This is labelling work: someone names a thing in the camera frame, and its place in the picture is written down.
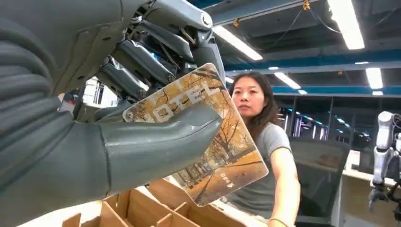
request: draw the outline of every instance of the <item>glass wall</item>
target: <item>glass wall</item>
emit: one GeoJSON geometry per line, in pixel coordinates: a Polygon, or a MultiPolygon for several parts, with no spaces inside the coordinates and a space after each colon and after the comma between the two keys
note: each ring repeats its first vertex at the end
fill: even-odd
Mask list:
{"type": "Polygon", "coordinates": [[[289,132],[291,129],[291,119],[294,106],[294,96],[276,96],[274,97],[277,106],[279,107],[279,121],[281,127],[289,132]]]}
{"type": "Polygon", "coordinates": [[[348,143],[353,150],[373,149],[379,101],[379,98],[334,97],[329,138],[348,143]]]}
{"type": "Polygon", "coordinates": [[[331,97],[298,97],[291,136],[326,140],[328,138],[330,107],[331,97]]]}

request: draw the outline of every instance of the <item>tree image on card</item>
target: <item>tree image on card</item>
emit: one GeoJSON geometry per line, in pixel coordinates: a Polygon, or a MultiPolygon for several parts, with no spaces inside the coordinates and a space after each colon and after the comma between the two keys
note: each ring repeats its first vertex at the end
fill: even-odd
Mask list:
{"type": "Polygon", "coordinates": [[[192,105],[211,106],[223,119],[201,160],[172,175],[198,206],[205,206],[269,173],[211,63],[136,103],[124,111],[123,118],[126,122],[165,122],[192,105]]]}

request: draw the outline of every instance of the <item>woman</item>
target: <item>woman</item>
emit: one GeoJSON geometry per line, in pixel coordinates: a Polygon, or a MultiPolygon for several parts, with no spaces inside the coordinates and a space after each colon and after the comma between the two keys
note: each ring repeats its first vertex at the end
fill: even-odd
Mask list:
{"type": "Polygon", "coordinates": [[[288,137],[276,124],[278,108],[267,77],[258,72],[236,76],[229,93],[270,173],[229,194],[228,202],[268,219],[269,227],[294,226],[300,184],[288,137]]]}

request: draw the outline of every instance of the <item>gray t-shirt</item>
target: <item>gray t-shirt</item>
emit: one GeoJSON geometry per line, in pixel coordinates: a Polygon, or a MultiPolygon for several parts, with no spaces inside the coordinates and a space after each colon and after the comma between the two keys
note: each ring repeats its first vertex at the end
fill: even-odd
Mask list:
{"type": "Polygon", "coordinates": [[[285,131],[280,126],[272,123],[268,123],[262,130],[256,140],[256,146],[269,169],[269,174],[227,195],[227,199],[240,210],[270,218],[273,211],[276,188],[270,155],[277,148],[284,147],[291,150],[291,147],[285,131]]]}

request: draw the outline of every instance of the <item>cardboard compartment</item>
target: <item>cardboard compartment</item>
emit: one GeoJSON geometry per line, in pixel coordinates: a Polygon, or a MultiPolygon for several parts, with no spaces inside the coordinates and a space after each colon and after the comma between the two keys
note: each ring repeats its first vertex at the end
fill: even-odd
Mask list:
{"type": "Polygon", "coordinates": [[[83,223],[80,214],[63,227],[200,227],[168,206],[134,189],[103,200],[100,216],[83,223]]]}
{"type": "Polygon", "coordinates": [[[174,184],[160,179],[151,182],[148,190],[160,201],[176,213],[193,221],[201,227],[245,227],[246,225],[228,215],[213,205],[198,207],[184,190],[174,184]]]}

